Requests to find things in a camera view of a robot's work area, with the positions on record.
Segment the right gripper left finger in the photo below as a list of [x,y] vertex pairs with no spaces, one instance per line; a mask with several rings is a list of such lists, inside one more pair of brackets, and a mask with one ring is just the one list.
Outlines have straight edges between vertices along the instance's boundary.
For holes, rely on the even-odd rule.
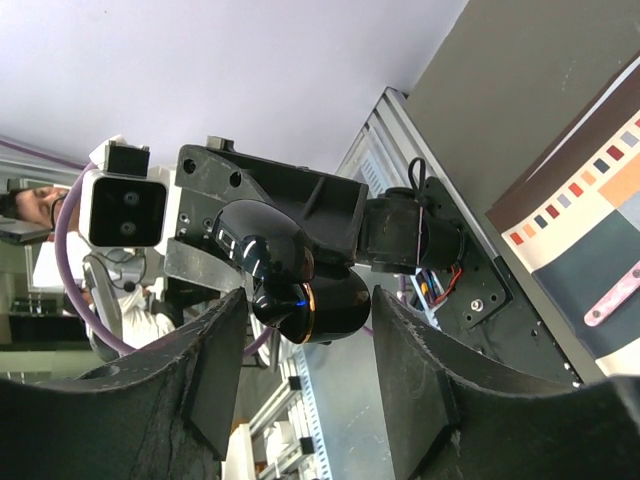
[[76,379],[2,380],[2,478],[219,478],[247,319],[238,288],[181,328]]

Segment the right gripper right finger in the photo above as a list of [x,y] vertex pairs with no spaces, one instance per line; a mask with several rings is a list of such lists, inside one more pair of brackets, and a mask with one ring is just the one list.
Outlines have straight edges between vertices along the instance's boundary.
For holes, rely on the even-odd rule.
[[498,363],[372,294],[384,418],[399,479],[635,479],[639,381],[574,388]]

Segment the black earbud charging case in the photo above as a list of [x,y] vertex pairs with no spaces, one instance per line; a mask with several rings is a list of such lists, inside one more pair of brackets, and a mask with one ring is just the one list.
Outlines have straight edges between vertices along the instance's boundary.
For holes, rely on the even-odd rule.
[[306,232],[285,213],[258,200],[235,200],[218,213],[219,248],[252,279],[251,310],[294,344],[326,344],[361,329],[369,290],[353,270],[314,258]]

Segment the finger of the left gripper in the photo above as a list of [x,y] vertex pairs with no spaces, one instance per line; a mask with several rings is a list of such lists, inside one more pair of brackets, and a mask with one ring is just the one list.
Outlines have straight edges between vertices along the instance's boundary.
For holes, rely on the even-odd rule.
[[316,259],[352,265],[369,187],[361,182],[238,152],[220,156],[237,167],[239,186],[288,215],[306,232]]
[[245,285],[244,274],[227,260],[174,238],[167,240],[164,273],[168,277],[223,293]]

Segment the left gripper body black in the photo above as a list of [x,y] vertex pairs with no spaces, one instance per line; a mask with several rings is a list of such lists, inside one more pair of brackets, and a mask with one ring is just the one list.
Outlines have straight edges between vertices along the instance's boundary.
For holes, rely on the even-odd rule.
[[239,171],[220,156],[222,151],[236,152],[234,142],[209,136],[203,145],[187,144],[180,148],[171,176],[167,240],[174,238],[237,267],[216,243],[216,218],[229,202],[241,198],[258,200],[258,194],[253,185],[238,185]]

